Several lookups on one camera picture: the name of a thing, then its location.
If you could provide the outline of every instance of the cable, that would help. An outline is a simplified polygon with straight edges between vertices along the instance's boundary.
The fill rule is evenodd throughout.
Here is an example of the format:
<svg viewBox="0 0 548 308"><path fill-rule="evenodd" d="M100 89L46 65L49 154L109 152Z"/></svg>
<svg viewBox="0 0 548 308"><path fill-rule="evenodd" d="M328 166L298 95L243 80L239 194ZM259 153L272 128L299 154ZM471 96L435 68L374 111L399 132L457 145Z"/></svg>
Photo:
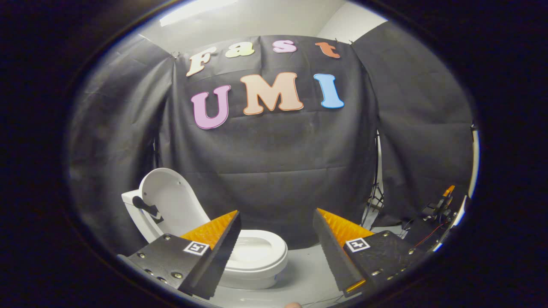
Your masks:
<svg viewBox="0 0 548 308"><path fill-rule="evenodd" d="M443 225L445 225L445 223L442 223L441 225L437 226L437 227L434 229L434 231L432 231L432 233L430 233L427 237L424 238L424 240L420 241L417 245L415 245L415 247L417 247L418 245L421 245L425 240L429 239L429 238L432 236L432 234L434 234L434 232L436 232L436 230L438 230L439 227L441 227L441 226L443 226Z"/></svg>

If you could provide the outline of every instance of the toilet lid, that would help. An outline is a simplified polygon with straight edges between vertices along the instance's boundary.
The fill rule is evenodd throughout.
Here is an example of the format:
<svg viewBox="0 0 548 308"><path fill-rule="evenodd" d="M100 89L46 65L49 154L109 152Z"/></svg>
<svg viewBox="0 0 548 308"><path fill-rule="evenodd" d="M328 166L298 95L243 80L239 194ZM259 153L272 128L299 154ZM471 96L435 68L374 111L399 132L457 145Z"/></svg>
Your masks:
<svg viewBox="0 0 548 308"><path fill-rule="evenodd" d="M190 184L171 169L150 171L139 190L143 201L155 205L162 215L163 221L152 226L161 234L181 236L210 221Z"/></svg>
<svg viewBox="0 0 548 308"><path fill-rule="evenodd" d="M226 269L264 270L277 265L286 256L286 242L277 234L264 230L242 230L226 264Z"/></svg>

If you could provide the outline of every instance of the white toilet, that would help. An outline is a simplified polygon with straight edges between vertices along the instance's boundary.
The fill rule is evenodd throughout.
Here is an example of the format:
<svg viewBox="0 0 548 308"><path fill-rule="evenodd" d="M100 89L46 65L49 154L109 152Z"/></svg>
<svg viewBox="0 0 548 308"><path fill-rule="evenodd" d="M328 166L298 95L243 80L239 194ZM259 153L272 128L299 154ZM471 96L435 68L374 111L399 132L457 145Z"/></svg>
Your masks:
<svg viewBox="0 0 548 308"><path fill-rule="evenodd" d="M155 218L163 221L157 224L149 213L133 206L135 196L155 205L161 215ZM181 236L210 221L188 182L168 168L149 172L139 189L123 193L122 200L149 243L164 233ZM286 265L287 245L280 236L263 230L242 230L219 284L250 290L270 288Z"/></svg>

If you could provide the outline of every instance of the white floor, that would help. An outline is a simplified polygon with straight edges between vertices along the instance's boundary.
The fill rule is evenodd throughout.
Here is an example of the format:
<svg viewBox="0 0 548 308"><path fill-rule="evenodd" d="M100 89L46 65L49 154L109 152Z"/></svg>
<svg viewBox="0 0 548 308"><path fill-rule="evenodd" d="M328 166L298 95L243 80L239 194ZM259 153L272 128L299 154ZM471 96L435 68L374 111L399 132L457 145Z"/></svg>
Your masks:
<svg viewBox="0 0 548 308"><path fill-rule="evenodd" d="M364 223L366 229L370 228L377 214L377 210L369 211ZM398 235L402 232L400 226L372 229L375 233L385 230ZM337 290L319 244L290 250L287 267L279 275L279 281L269 289L242 290L218 286L215 296L204 301L226 308L284 308L294 301L303 308L327 308L350 299Z"/></svg>

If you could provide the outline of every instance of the black fabric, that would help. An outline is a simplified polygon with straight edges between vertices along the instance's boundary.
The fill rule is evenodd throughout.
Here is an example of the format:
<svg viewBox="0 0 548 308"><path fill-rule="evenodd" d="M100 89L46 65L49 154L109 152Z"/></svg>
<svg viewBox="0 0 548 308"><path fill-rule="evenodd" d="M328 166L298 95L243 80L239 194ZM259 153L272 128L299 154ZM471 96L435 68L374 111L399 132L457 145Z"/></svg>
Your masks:
<svg viewBox="0 0 548 308"><path fill-rule="evenodd" d="M373 226L413 218L455 185L467 194L472 170L469 99L447 67L392 22L352 45L371 76L379 109L384 208Z"/></svg>
<svg viewBox="0 0 548 308"><path fill-rule="evenodd" d="M272 43L281 39L293 41L297 51L274 52ZM244 41L253 43L254 54L225 57L230 45ZM335 46L341 58L324 55L317 42ZM189 57L209 46L174 59L138 37L98 66L77 99L69 136L70 182L83 221L113 254L133 254L146 242L121 194L137 189L153 168L166 167L188 180L210 218L238 209L243 229L274 232L289 249L317 243L317 207L358 223L375 172L377 112L352 48L302 36L244 37L211 46L217 51L205 69L190 77ZM280 72L298 75L304 108L244 115L246 87L239 79L259 74L272 85ZM335 76L343 108L321 106L317 73ZM213 90L227 84L226 122L197 127L191 97L208 92L207 113L214 116Z"/></svg>
<svg viewBox="0 0 548 308"><path fill-rule="evenodd" d="M293 41L297 51L274 52L273 42L283 39ZM245 41L253 43L252 55L224 56L230 45ZM335 46L341 58L324 55L317 42ZM217 51L204 70L186 77L189 57L212 46ZM304 108L245 115L247 92L239 79L259 74L272 85L281 72L297 74ZM335 76L343 108L321 106L317 73ZM160 161L188 180L210 218L238 209L242 229L274 232L290 249L317 243L312 228L317 207L360 221L375 171L376 110L367 74L348 44L303 36L215 43L177 58L173 84L161 121ZM208 92L207 114L217 115L213 90L227 84L226 122L210 130L197 127L190 98Z"/></svg>
<svg viewBox="0 0 548 308"><path fill-rule="evenodd" d="M74 206L113 254L146 245L121 194L137 189L152 169L173 62L146 38L132 37L105 55L75 102L67 136Z"/></svg>

